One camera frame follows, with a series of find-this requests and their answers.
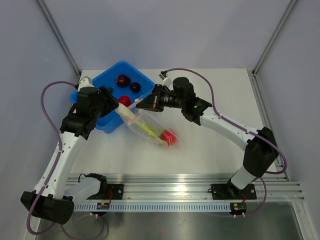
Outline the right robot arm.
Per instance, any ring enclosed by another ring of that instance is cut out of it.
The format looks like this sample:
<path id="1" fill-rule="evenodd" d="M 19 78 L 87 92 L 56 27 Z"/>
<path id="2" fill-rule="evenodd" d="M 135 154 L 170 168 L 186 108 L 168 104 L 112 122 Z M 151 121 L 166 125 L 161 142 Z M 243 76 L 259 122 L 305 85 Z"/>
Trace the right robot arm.
<path id="1" fill-rule="evenodd" d="M 163 112 L 164 108 L 180 109 L 190 122 L 214 130 L 244 151 L 242 166 L 222 188 L 222 195 L 239 198 L 248 184 L 262 177 L 278 157 L 273 132 L 236 123 L 214 110 L 213 105 L 196 96 L 194 86 L 186 77 L 173 80 L 173 89 L 157 84 L 151 94 L 139 102 L 138 109 Z"/>

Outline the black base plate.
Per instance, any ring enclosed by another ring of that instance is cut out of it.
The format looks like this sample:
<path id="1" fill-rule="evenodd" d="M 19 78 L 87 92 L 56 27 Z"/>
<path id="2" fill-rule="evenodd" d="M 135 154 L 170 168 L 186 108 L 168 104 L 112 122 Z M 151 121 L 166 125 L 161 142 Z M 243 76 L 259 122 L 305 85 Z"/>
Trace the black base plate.
<path id="1" fill-rule="evenodd" d="M 238 189 L 231 183 L 214 183 L 208 192 L 213 200 L 256 200 L 257 194 L 254 184 L 248 184 L 244 189 Z"/>
<path id="2" fill-rule="evenodd" d="M 99 191 L 88 197 L 88 200 L 122 200 L 124 195 L 124 185 L 117 183 L 108 183 L 100 187 Z"/>

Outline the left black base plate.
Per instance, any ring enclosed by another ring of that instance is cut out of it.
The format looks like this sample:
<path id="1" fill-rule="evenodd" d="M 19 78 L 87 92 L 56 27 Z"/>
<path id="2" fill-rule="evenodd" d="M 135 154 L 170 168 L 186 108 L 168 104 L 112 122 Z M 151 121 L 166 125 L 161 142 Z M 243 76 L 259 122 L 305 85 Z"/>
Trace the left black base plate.
<path id="1" fill-rule="evenodd" d="M 108 183 L 100 187 L 99 191 L 88 197 L 88 200 L 122 200 L 124 195 L 124 185 L 117 183 Z"/>

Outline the red apple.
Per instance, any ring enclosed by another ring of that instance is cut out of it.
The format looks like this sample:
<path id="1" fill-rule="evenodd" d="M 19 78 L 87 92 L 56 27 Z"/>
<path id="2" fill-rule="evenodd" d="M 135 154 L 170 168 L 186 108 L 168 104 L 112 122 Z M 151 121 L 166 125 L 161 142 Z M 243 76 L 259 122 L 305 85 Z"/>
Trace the red apple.
<path id="1" fill-rule="evenodd" d="M 173 146 L 178 141 L 177 135 L 172 129 L 164 130 L 160 134 L 160 139 L 164 141 L 168 146 Z"/>

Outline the left aluminium frame post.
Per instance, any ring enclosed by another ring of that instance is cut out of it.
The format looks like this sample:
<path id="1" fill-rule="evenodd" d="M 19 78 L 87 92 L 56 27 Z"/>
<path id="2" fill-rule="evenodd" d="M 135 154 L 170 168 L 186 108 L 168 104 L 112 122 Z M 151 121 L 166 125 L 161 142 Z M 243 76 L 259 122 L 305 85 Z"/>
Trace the left aluminium frame post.
<path id="1" fill-rule="evenodd" d="M 59 30 L 59 27 L 46 3 L 45 0 L 36 0 L 37 5 L 39 6 L 39 8 L 42 11 L 42 14 L 46 20 L 46 22 L 48 23 L 50 29 L 52 30 L 54 37 L 56 38 L 59 46 L 61 47 L 64 55 L 66 56 L 69 64 L 71 65 L 75 75 L 77 76 L 77 78 L 79 79 L 81 76 L 82 71 L 80 70 L 78 64 L 76 63 L 70 49 L 68 48 L 61 31 Z"/>

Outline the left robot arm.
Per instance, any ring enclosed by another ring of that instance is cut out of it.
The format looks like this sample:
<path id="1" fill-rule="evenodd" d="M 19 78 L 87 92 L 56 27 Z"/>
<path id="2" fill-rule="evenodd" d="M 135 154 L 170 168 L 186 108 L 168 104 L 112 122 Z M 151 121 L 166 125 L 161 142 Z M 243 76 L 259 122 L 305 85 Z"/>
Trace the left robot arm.
<path id="1" fill-rule="evenodd" d="M 64 225 L 73 215 L 76 205 L 87 199 L 110 196 L 105 176 L 90 173 L 84 180 L 65 190 L 76 156 L 87 142 L 100 118 L 119 106 L 118 100 L 105 86 L 78 87 L 77 102 L 62 120 L 57 147 L 42 178 L 32 191 L 24 191 L 20 201 L 31 217 Z"/>

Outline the red pomegranate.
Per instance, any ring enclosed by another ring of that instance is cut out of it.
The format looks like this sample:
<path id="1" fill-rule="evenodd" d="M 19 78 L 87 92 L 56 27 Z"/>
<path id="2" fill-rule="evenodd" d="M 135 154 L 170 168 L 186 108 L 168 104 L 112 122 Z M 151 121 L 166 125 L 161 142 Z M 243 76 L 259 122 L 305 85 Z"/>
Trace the red pomegranate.
<path id="1" fill-rule="evenodd" d="M 124 106 L 128 107 L 132 104 L 131 99 L 126 96 L 126 95 L 122 95 L 121 97 L 118 98 L 118 102 L 120 104 L 123 104 Z"/>

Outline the right aluminium frame post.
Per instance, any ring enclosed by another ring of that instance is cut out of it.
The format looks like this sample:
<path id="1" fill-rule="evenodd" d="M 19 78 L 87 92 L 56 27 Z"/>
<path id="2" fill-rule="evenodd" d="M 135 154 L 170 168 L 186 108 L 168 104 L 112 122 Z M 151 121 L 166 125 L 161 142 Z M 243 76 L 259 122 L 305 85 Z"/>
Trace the right aluminium frame post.
<path id="1" fill-rule="evenodd" d="M 269 54 L 271 53 L 277 39 L 280 37 L 282 30 L 284 29 L 287 21 L 289 20 L 291 14 L 293 13 L 295 7 L 299 3 L 299 0 L 290 0 L 285 7 L 279 21 L 277 22 L 270 38 L 267 41 L 257 63 L 255 64 L 254 68 L 252 69 L 252 75 L 254 77 L 258 76 L 259 71 L 262 69 L 263 64 L 267 60 Z"/>

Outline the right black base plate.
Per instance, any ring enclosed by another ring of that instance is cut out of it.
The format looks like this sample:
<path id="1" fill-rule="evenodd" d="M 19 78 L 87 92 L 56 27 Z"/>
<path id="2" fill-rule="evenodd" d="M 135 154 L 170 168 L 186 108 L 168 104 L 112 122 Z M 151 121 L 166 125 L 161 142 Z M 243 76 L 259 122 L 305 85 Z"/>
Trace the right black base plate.
<path id="1" fill-rule="evenodd" d="M 238 189 L 231 183 L 214 183 L 208 192 L 213 200 L 256 200 L 257 194 L 254 184 L 248 184 L 244 189 Z"/>

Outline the aluminium frame post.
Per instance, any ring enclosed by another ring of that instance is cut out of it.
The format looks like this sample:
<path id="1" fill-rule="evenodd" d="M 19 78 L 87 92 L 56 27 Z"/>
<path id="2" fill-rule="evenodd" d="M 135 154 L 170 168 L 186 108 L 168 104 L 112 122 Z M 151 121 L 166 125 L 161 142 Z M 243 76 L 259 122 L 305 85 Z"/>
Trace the aluminium frame post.
<path id="1" fill-rule="evenodd" d="M 37 5 L 39 6 L 39 8 L 42 11 L 42 14 L 46 20 L 46 22 L 48 23 L 50 29 L 52 30 L 54 37 L 56 38 L 59 46 L 61 47 L 64 55 L 66 56 L 69 64 L 71 65 L 75 75 L 77 76 L 77 78 L 79 79 L 81 76 L 82 71 L 80 70 L 78 64 L 76 63 L 70 49 L 68 48 L 61 31 L 59 30 L 59 27 L 46 3 L 45 0 L 36 0 Z"/>
<path id="2" fill-rule="evenodd" d="M 267 41 L 257 63 L 255 64 L 254 68 L 252 69 L 252 75 L 254 77 L 258 76 L 259 71 L 262 69 L 263 64 L 267 60 L 269 54 L 271 53 L 277 39 L 280 37 L 282 30 L 284 29 L 287 21 L 289 20 L 291 14 L 293 13 L 295 7 L 299 3 L 299 0 L 290 0 L 285 7 L 279 21 L 277 22 L 270 38 Z"/>

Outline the dark red onion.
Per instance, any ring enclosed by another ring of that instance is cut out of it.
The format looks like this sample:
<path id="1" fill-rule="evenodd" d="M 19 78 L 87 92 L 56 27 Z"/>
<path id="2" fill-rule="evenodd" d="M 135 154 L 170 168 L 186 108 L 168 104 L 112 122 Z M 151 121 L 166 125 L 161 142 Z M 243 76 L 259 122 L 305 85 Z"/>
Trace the dark red onion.
<path id="1" fill-rule="evenodd" d="M 116 77 L 116 85 L 120 88 L 126 88 L 131 84 L 131 79 L 124 75 L 120 74 Z"/>

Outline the dark purple plum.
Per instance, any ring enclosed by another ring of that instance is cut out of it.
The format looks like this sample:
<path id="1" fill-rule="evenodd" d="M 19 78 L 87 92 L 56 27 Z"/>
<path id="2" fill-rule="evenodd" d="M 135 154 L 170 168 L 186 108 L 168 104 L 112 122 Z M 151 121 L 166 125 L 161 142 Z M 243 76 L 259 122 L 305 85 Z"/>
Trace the dark purple plum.
<path id="1" fill-rule="evenodd" d="M 133 82 L 129 85 L 129 88 L 133 93 L 139 93 L 141 90 L 141 85 L 138 82 Z"/>

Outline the right side aluminium rail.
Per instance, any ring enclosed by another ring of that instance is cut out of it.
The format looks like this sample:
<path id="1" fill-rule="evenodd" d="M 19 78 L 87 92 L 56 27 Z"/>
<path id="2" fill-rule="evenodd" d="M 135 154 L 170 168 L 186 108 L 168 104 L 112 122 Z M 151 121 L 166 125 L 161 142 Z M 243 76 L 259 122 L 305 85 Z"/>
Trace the right side aluminium rail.
<path id="1" fill-rule="evenodd" d="M 262 123 L 265 127 L 273 130 L 271 120 L 267 111 L 267 105 L 262 93 L 262 90 L 259 86 L 258 78 L 254 75 L 254 72 L 252 70 L 248 70 L 248 77 L 250 80 L 250 84 L 252 87 L 252 91 L 256 100 L 256 104 L 259 110 L 259 115 L 261 117 Z M 290 181 L 290 176 L 288 175 L 288 160 L 284 155 L 284 152 L 281 150 L 279 156 L 275 160 L 275 168 L 278 172 L 277 174 L 269 174 L 271 177 L 273 175 L 273 178 L 276 178 L 277 180 L 282 181 Z"/>

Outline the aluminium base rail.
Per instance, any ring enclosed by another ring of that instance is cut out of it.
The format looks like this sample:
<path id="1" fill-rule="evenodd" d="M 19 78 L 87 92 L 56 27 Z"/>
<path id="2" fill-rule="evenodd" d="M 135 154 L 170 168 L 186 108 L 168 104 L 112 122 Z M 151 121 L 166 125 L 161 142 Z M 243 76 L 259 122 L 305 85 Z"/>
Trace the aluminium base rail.
<path id="1" fill-rule="evenodd" d="M 199 174 L 105 174 L 108 183 L 123 184 L 125 202 L 211 202 L 208 192 L 212 184 L 224 184 L 227 173 Z M 305 196 L 297 181 L 290 181 L 282 173 L 266 174 L 262 180 L 254 182 L 257 201 L 264 198 L 268 202 L 304 202 Z"/>

